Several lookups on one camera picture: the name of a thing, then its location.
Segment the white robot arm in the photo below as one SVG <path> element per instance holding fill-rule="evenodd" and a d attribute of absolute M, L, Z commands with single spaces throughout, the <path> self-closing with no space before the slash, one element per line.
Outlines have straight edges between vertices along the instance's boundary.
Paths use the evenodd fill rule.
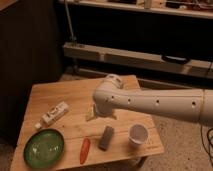
<path fill-rule="evenodd" d="M 213 90 L 125 90 L 123 85 L 120 76 L 108 74 L 93 92 L 86 120 L 115 119 L 114 110 L 125 109 L 213 127 Z"/>

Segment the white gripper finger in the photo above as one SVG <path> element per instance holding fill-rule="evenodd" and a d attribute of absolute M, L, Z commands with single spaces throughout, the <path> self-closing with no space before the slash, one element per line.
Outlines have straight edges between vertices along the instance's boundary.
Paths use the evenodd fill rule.
<path fill-rule="evenodd" d="M 93 119 L 96 119 L 96 114 L 94 107 L 91 107 L 86 114 L 86 120 L 91 121 Z"/>

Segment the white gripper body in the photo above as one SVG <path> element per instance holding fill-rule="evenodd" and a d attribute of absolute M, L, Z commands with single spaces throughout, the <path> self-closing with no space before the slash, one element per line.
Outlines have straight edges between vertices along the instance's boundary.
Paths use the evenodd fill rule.
<path fill-rule="evenodd" d="M 94 113 L 97 117 L 110 117 L 110 118 L 115 118 L 114 115 L 114 110 L 110 107 L 103 106 L 103 105 L 94 105 Z"/>

